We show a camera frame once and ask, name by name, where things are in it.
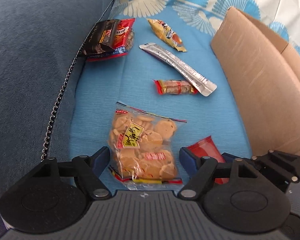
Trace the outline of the dark brown cracker packet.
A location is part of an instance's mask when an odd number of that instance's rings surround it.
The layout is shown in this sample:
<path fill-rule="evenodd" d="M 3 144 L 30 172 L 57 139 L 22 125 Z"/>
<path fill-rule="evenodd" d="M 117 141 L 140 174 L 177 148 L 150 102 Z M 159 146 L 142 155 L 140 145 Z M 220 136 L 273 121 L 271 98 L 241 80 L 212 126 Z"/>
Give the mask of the dark brown cracker packet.
<path fill-rule="evenodd" d="M 98 22 L 83 46 L 82 55 L 92 56 L 114 51 L 114 40 L 120 20 Z"/>

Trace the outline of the small red-end cake bar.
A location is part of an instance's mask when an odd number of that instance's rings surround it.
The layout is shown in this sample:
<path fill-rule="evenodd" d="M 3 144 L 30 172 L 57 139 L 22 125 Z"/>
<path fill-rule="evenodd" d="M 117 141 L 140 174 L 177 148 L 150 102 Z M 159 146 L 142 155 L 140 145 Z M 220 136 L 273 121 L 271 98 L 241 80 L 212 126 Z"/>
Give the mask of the small red-end cake bar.
<path fill-rule="evenodd" d="M 157 92 L 160 95 L 171 94 L 171 95 L 180 95 L 180 94 L 197 94 L 193 85 L 185 80 L 154 80 L 155 87 Z"/>

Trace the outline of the clear-wrapped nut brittle block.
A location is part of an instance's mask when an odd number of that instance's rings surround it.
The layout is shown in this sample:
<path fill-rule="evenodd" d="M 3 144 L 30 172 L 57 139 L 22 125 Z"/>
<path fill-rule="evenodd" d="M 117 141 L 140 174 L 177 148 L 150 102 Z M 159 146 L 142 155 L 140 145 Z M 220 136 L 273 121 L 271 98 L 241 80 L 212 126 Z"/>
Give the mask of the clear-wrapped nut brittle block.
<path fill-rule="evenodd" d="M 134 30 L 131 29 L 130 33 L 127 36 L 127 40 L 125 44 L 126 51 L 129 52 L 133 46 L 134 46 Z"/>

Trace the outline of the clear bag of cookies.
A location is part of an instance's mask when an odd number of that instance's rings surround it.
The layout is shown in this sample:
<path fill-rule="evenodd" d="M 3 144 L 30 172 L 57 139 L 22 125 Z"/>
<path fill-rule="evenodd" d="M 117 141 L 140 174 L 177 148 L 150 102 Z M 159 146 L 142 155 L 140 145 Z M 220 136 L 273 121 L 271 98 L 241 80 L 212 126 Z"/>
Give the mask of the clear bag of cookies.
<path fill-rule="evenodd" d="M 172 140 L 185 120 L 117 102 L 109 131 L 111 174 L 129 190 L 176 190 L 183 184 Z"/>

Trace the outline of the red spicy snack packet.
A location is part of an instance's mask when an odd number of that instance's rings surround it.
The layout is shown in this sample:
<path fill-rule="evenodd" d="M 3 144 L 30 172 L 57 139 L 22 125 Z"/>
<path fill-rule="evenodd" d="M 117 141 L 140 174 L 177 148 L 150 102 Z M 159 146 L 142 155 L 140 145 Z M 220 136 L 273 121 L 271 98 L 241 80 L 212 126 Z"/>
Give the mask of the red spicy snack packet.
<path fill-rule="evenodd" d="M 82 56 L 87 59 L 87 61 L 102 61 L 108 59 L 114 59 L 117 57 L 125 56 L 128 52 L 125 49 L 125 44 L 127 36 L 133 28 L 135 18 L 122 19 L 119 22 L 117 32 L 114 40 L 114 51 L 109 53 L 102 53 L 92 56 Z"/>

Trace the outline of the yellow snack packet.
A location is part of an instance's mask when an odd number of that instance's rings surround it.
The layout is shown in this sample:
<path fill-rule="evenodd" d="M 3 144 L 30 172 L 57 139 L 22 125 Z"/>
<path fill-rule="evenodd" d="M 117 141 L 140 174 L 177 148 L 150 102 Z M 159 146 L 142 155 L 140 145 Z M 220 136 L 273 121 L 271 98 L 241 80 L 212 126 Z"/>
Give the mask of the yellow snack packet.
<path fill-rule="evenodd" d="M 177 51 L 187 52 L 182 39 L 166 22 L 157 19 L 147 19 L 147 22 L 159 39 Z"/>

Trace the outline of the silver stick sachet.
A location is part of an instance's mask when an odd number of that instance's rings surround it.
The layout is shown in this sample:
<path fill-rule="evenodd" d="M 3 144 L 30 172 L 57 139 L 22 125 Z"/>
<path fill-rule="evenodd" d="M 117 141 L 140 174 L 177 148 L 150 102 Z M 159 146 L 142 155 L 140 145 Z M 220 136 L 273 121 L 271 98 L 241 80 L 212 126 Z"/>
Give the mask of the silver stick sachet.
<path fill-rule="evenodd" d="M 156 59 L 165 62 L 166 64 L 177 70 L 193 87 L 198 90 L 203 96 L 209 96 L 216 89 L 217 85 L 197 72 L 191 66 L 186 64 L 180 58 L 172 54 L 170 51 L 162 48 L 156 43 L 146 43 L 139 45 L 139 48 L 149 53 Z"/>

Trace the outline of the open cardboard box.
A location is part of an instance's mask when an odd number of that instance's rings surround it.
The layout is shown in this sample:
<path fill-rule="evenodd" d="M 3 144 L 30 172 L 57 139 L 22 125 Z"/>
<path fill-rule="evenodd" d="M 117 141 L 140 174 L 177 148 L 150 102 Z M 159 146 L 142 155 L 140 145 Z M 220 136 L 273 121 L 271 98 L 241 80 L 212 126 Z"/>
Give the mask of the open cardboard box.
<path fill-rule="evenodd" d="M 261 21 L 230 7 L 211 41 L 252 153 L 300 155 L 300 55 Z"/>

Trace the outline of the white nougat bar packet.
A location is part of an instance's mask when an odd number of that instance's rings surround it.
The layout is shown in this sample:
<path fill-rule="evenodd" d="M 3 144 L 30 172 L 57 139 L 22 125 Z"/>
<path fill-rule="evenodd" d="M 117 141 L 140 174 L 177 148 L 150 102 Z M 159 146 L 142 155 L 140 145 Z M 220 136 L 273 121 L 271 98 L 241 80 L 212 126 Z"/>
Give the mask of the white nougat bar packet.
<path fill-rule="evenodd" d="M 182 148 L 179 152 L 180 163 L 190 178 L 197 173 L 197 160 L 201 157 L 211 157 L 219 163 L 225 163 L 211 136 L 205 137 L 193 145 Z"/>

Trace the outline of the blue fan-pattern sofa cover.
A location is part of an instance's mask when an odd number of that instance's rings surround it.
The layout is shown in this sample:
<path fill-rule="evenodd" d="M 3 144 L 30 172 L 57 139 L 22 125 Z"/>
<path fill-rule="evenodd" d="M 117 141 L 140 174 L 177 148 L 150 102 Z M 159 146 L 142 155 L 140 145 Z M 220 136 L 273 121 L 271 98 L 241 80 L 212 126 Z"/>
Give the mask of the blue fan-pattern sofa cover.
<path fill-rule="evenodd" d="M 134 46 L 126 56 L 88 62 L 76 88 L 70 157 L 95 153 L 108 142 L 117 102 L 185 120 L 172 139 L 174 153 L 206 136 L 222 152 L 249 157 L 251 149 L 234 97 L 210 47 L 226 11 L 234 7 L 260 20 L 300 56 L 300 0 L 114 0 L 112 18 L 134 18 Z M 159 95 L 154 81 L 180 80 L 169 65 L 140 49 L 162 44 L 147 20 L 160 19 L 181 37 L 178 56 L 217 85 L 210 96 Z"/>

